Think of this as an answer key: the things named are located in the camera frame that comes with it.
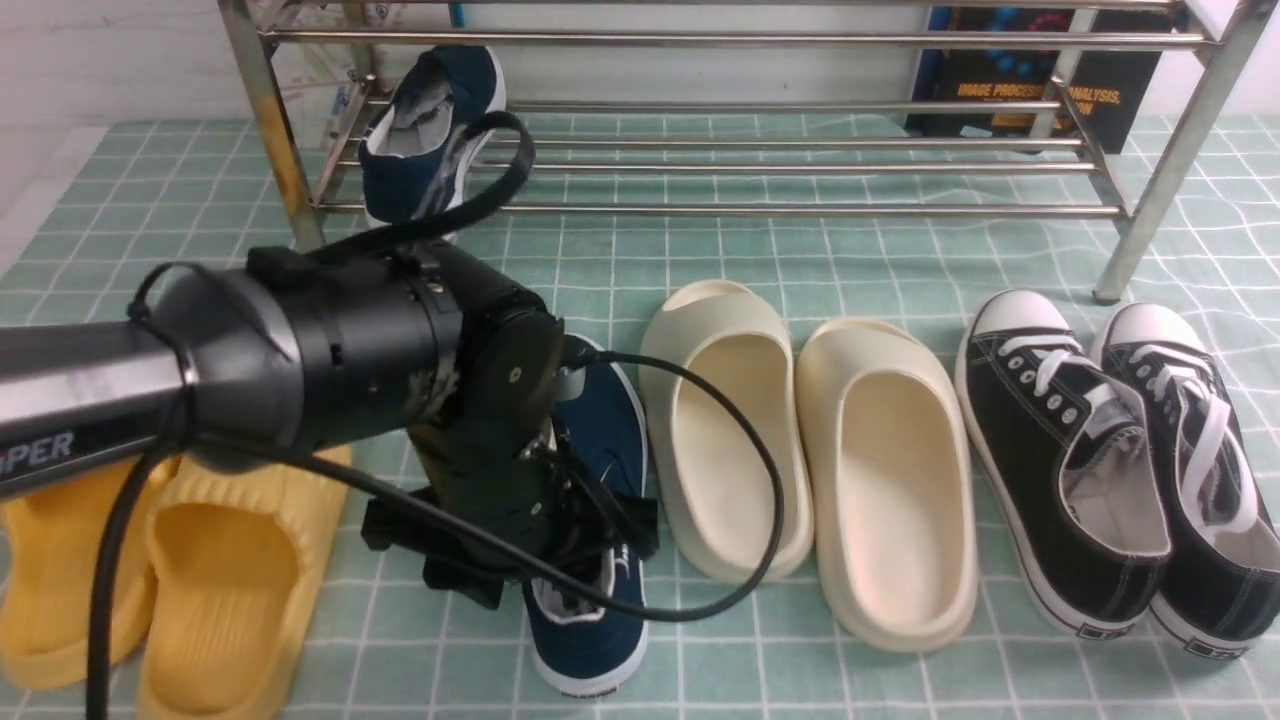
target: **shoe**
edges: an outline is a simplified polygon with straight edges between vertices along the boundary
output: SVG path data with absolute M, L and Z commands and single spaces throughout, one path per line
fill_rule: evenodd
M 1117 311 L 1093 359 L 1146 407 L 1174 537 L 1152 615 L 1189 652 L 1239 657 L 1280 612 L 1280 539 L 1222 377 L 1187 320 L 1158 305 Z
M 90 587 L 111 512 L 133 460 L 0 505 L 13 569 L 0 606 L 0 661 L 15 687 L 47 691 L 84 679 Z M 151 471 L 120 550 L 111 603 L 111 664 L 142 642 L 151 625 L 156 578 L 147 562 L 143 518 L 178 470 L 170 459 Z
M 445 165 L 454 132 L 507 106 L 498 58 L 488 47 L 433 47 L 401 79 L 360 141 L 369 227 L 404 223 L 463 200 L 467 169 L 493 133 Z
M 978 311 L 955 383 L 1037 605 L 1082 638 L 1128 633 L 1171 551 L 1142 398 L 1025 290 Z
M 351 465 L 351 448 L 319 457 Z M 284 707 L 347 486 L 268 465 L 183 462 L 146 520 L 159 577 L 140 720 L 255 720 Z
M 599 350 L 579 336 L 567 336 L 564 342 L 567 347 L 584 343 Z M 617 366 L 594 365 L 585 373 L 582 393 L 559 402 L 556 414 L 580 459 L 605 487 L 641 497 L 649 448 L 640 400 Z M 627 546 L 604 552 L 599 568 L 586 574 L 582 579 L 609 597 L 644 605 L 644 569 L 639 553 Z M 534 635 L 534 666 L 561 693 L 577 698 L 608 694 L 640 666 L 649 643 L 646 621 L 567 597 L 540 579 L 524 583 L 522 591 Z
M 893 652 L 957 638 L 978 600 L 978 541 L 946 369 L 893 325 L 831 320 L 796 361 L 796 414 L 836 620 Z
M 705 378 L 760 433 L 785 493 L 782 539 L 765 580 L 791 574 L 813 547 L 813 500 L 782 318 L 745 286 L 699 281 L 663 302 L 640 348 Z M 676 546 L 708 577 L 741 583 L 760 564 L 773 523 L 764 462 L 742 428 L 692 383 L 640 368 L 640 393 Z

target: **green checkered mat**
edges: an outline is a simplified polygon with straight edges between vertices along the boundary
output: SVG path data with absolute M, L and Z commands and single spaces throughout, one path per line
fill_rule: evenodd
M 899 132 L 887 120 L 860 117 L 536 118 L 531 126 L 535 135 L 599 136 Z M 1167 135 L 1161 118 L 1139 122 L 1117 160 L 1125 182 L 1149 174 Z M 867 160 L 877 156 L 883 155 L 861 154 Z M 307 161 L 314 170 L 320 158 Z M 1280 119 L 1224 119 L 1129 292 L 1184 313 L 1217 351 L 1272 507 L 1280 507 L 1277 196 Z M 1097 202 L 1083 178 L 1056 177 L 547 177 L 532 182 L 525 197 Z M 360 222 L 330 219 L 330 237 L 342 237 Z M 727 277 L 768 299 L 786 318 L 797 346 L 831 316 L 870 315 L 908 329 L 946 364 L 955 357 L 966 319 L 987 297 L 1014 286 L 1043 291 L 1088 338 L 1107 316 L 1107 309 L 1092 304 L 1089 290 L 1115 240 L 1107 223 L 1088 222 L 607 217 L 498 217 L 461 236 L 470 251 L 541 292 L 571 331 L 608 347 L 636 350 L 645 323 L 672 290 Z M 250 247 L 289 241 L 262 145 L 250 124 L 118 126 L 20 261 L 0 279 L 0 324 L 120 319 L 129 293 L 157 261 L 183 258 L 229 266 Z M 403 486 L 425 482 L 399 433 L 360 443 L 357 464 Z M 419 559 L 369 552 L 358 537 L 362 500 L 353 493 L 287 716 L 1251 720 L 1280 715 L 1280 634 L 1231 664 L 1192 657 L 1148 623 L 1106 644 L 1065 637 L 1032 607 L 1009 530 L 984 480 L 977 482 L 975 493 L 982 594 L 972 626 L 951 647 L 924 657 L 893 655 L 850 637 L 832 621 L 810 561 L 722 616 L 654 626 L 637 675 L 617 694 L 591 702 L 566 700 L 538 678 L 516 593 L 508 593 L 497 612 L 486 612 L 466 600 L 428 592 Z M 681 561 L 669 534 L 646 566 L 654 605 L 689 607 L 724 589 Z M 116 673 L 113 702 L 122 716 L 131 714 L 137 673 L 137 657 Z M 79 703 L 79 688 L 23 693 L 0 684 L 0 712 L 12 716 L 78 717 Z

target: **black canvas sneaker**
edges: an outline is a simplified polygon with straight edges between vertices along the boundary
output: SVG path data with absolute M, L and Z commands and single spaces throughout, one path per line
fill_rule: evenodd
M 1111 318 L 1093 359 L 1146 404 L 1174 537 L 1152 614 L 1188 651 L 1239 657 L 1280 612 L 1280 538 L 1213 359 L 1187 320 L 1146 304 Z
M 1036 605 L 1082 638 L 1128 633 L 1171 550 L 1135 415 L 1142 398 L 1107 378 L 1057 309 L 1025 290 L 978 311 L 955 383 Z

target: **sneaker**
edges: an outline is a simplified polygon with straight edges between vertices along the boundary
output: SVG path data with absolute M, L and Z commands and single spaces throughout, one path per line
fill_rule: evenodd
M 599 350 L 579 336 L 564 342 Z M 585 374 L 582 393 L 558 404 L 556 414 L 575 451 L 605 487 L 641 497 L 649 447 L 640 400 L 617 366 L 594 365 Z M 584 579 L 605 594 L 644 605 L 644 570 L 628 547 L 604 552 L 588 574 Z M 524 594 L 534 666 L 561 693 L 579 698 L 611 693 L 640 666 L 649 643 L 646 621 L 564 596 L 545 580 L 524 583 Z
M 987 301 L 956 357 L 956 395 L 1033 598 L 1082 638 L 1128 633 L 1171 543 L 1142 400 L 1080 351 L 1044 297 Z
M 401 79 L 360 141 L 369 227 L 404 223 L 463 200 L 471 161 L 488 133 L 445 164 L 454 129 L 507 106 L 502 67 L 488 47 L 433 47 Z
M 1239 657 L 1280 612 L 1280 538 L 1222 377 L 1187 320 L 1158 305 L 1117 311 L 1093 359 L 1146 406 L 1175 548 L 1152 614 L 1189 652 Z

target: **white wall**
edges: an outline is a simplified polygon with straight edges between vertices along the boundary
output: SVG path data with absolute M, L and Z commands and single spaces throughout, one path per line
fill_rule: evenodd
M 1233 0 L 1208 0 L 1219 12 Z M 243 90 L 214 0 L 13 1 L 0 14 L 0 127 L 74 127 L 143 118 L 246 117 Z M 439 22 L 440 8 L 415 12 Z M 909 31 L 919 8 L 467 6 L 472 27 L 736 31 Z M 1266 83 L 1280 60 L 1272 23 L 1229 111 L 1280 113 Z M 396 58 L 403 61 L 408 55 Z M 900 97 L 910 51 L 503 49 L 517 97 L 840 100 Z M 328 110 L 338 49 L 282 53 L 300 113 Z M 1167 56 L 1144 111 L 1176 111 L 1196 61 Z

